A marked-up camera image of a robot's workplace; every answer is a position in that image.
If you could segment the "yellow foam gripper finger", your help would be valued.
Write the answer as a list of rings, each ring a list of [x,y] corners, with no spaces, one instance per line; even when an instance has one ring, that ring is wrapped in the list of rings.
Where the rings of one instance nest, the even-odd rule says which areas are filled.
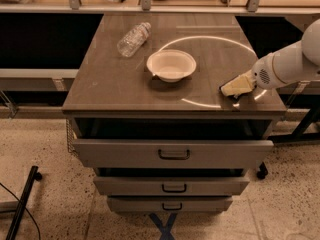
[[[243,74],[238,75],[232,80],[232,83],[234,84],[253,84],[254,83],[254,77],[252,75],[252,71],[249,70]]]
[[[236,77],[224,84],[220,90],[226,97],[238,97],[242,94],[249,93],[255,88],[255,81],[248,77]]]

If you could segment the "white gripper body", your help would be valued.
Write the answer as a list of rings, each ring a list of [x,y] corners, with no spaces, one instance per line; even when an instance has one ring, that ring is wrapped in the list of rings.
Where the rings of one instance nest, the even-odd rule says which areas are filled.
[[[273,53],[270,53],[255,62],[252,75],[258,87],[273,89],[277,86],[277,78],[273,70]]]

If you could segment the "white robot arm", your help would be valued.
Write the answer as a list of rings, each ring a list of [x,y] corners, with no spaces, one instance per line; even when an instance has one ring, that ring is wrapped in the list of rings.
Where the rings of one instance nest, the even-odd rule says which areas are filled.
[[[320,70],[320,19],[304,31],[302,39],[258,59],[251,69],[220,87],[226,97],[315,80]]]

